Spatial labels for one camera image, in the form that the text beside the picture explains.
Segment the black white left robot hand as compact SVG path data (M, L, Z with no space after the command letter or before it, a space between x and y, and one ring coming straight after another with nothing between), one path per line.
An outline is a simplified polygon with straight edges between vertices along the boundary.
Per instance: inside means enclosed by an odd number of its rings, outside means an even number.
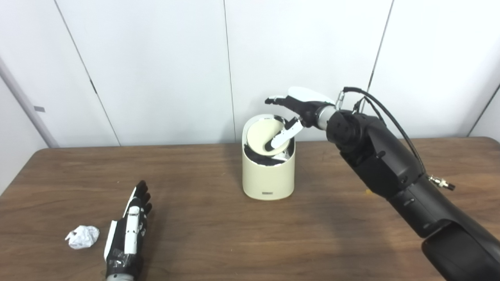
M137 281L143 271L142 249L152 210L151 195L145 180L133 189L123 217L111 221L104 258L107 281Z

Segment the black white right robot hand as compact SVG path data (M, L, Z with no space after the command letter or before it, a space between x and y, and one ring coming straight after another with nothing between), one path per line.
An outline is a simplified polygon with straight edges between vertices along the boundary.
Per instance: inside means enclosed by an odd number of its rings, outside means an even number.
M327 121L338 111L331 98L305 87L290 87L287 96L270 96L264 103L283 106L298 115L286 121L284 127L264 145L266 151L279 148L304 128L326 130Z

